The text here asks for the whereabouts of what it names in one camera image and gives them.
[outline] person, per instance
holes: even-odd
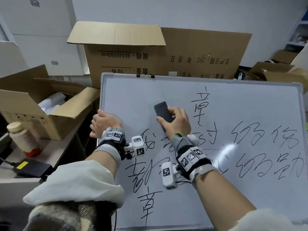
[[[179,153],[179,145],[181,149],[187,143],[192,145],[187,138],[190,123],[184,109],[168,110],[175,116],[174,121],[168,123],[162,117],[157,117],[157,121]],[[121,122],[102,110],[94,115],[90,128],[94,138],[101,138],[108,128],[123,131]],[[181,136],[179,141],[175,141],[177,135]],[[24,202],[36,206],[24,231],[111,230],[111,215],[124,203],[124,191],[114,182],[120,165],[116,148],[102,144],[85,161],[59,166],[46,182],[24,197]],[[203,207],[217,231],[308,230],[307,224],[292,224],[271,209],[257,210],[214,167],[196,174],[194,179]]]

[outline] hand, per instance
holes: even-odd
[[[90,137],[100,139],[102,137],[102,133],[108,127],[123,128],[121,122],[113,115],[104,112],[103,110],[99,109],[98,114],[95,114],[92,119],[92,124],[90,125],[91,133]]]
[[[165,128],[169,140],[172,139],[175,133],[190,134],[191,127],[185,109],[170,108],[168,106],[168,110],[172,116],[175,115],[173,122],[169,123],[162,117],[157,117],[156,120]]]

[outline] person's left hand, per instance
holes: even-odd
[[[98,114],[95,114],[92,119],[92,124],[90,125],[92,138],[102,138],[103,131],[108,127],[117,128],[121,127],[123,129],[122,123],[113,115],[104,112],[99,109]]]

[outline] label on white box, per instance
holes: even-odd
[[[169,76],[177,76],[177,71],[169,71]]]

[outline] cream-colored bottle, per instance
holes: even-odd
[[[20,122],[9,124],[7,129],[12,140],[24,152],[26,157],[35,157],[42,152],[33,134],[28,129],[25,129]]]

